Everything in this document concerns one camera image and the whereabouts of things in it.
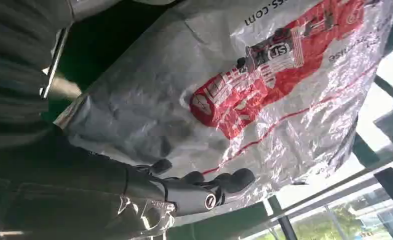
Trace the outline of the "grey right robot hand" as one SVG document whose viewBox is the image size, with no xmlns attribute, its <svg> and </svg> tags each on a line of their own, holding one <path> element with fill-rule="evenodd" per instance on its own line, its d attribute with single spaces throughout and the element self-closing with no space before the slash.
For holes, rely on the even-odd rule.
<svg viewBox="0 0 393 240">
<path fill-rule="evenodd" d="M 0 240 L 143 240 L 177 217 L 211 212 L 254 183 L 247 168 L 205 180 L 161 178 L 171 167 L 129 164 L 48 136 L 0 147 Z"/>
</svg>

